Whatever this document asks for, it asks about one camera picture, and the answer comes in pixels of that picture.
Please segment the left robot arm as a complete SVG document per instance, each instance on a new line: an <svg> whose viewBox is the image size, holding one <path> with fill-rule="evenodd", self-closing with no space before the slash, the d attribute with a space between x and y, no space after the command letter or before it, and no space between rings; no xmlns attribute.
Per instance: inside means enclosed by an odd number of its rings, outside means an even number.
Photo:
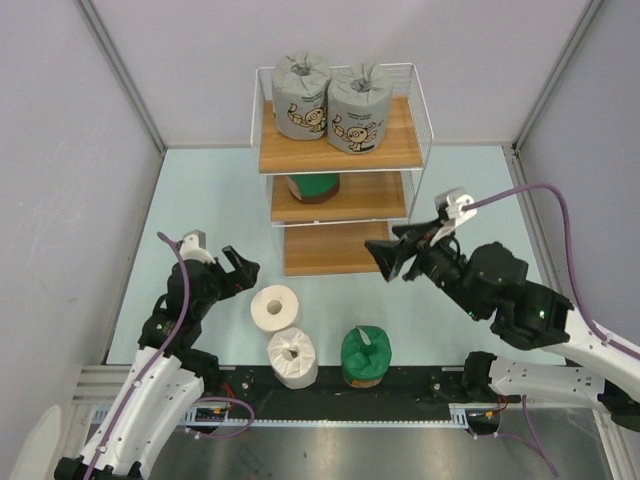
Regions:
<svg viewBox="0 0 640 480"><path fill-rule="evenodd" d="M260 266L233 247L225 270L191 235L171 246L176 263L143 324L129 373L106 417L75 458L63 457L57 479L146 479L189 408L222 383L216 356L194 344L218 302L253 288Z"/></svg>

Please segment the green paper roll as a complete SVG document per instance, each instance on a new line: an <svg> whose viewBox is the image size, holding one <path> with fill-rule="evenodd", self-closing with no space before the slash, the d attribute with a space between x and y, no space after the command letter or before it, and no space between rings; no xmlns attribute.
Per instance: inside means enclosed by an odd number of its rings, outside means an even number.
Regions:
<svg viewBox="0 0 640 480"><path fill-rule="evenodd" d="M353 388L371 388L386 375L392 348L386 331L378 326L357 326L344 337L341 345L341 371Z"/></svg>
<svg viewBox="0 0 640 480"><path fill-rule="evenodd" d="M337 173L289 175L286 182L291 195L303 204L323 203L340 189Z"/></svg>

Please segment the plain white paper roll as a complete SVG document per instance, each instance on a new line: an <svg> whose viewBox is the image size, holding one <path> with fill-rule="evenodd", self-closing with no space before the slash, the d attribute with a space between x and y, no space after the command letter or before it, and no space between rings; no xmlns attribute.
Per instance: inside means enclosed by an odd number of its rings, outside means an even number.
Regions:
<svg viewBox="0 0 640 480"><path fill-rule="evenodd" d="M292 289L284 285L271 285L255 294L250 311L260 330L275 333L292 327L300 317L301 307Z"/></svg>

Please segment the grey paper roll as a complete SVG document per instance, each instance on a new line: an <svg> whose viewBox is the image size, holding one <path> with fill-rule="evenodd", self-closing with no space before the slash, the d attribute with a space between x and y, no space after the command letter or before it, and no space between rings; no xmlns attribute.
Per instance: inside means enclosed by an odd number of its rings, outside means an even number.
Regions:
<svg viewBox="0 0 640 480"><path fill-rule="evenodd" d="M377 149L386 134L393 85L376 63L336 71L327 90L329 143L350 155Z"/></svg>
<svg viewBox="0 0 640 480"><path fill-rule="evenodd" d="M272 108L277 130L296 141L320 139L326 131L329 61L310 51L279 60L272 72Z"/></svg>

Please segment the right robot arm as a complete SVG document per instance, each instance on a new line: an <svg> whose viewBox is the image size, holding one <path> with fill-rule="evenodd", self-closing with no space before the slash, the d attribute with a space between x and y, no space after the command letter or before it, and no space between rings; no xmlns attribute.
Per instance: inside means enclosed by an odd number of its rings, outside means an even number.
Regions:
<svg viewBox="0 0 640 480"><path fill-rule="evenodd" d="M574 364L527 373L493 357L485 369L495 393L583 402L638 431L638 345L588 323L564 295L528 280L528 263L501 243L466 256L455 235L437 237L439 226L437 220L396 226L394 239L367 240L364 246L386 281L424 275L472 320L490 321L492 333L511 347L544 350Z"/></svg>

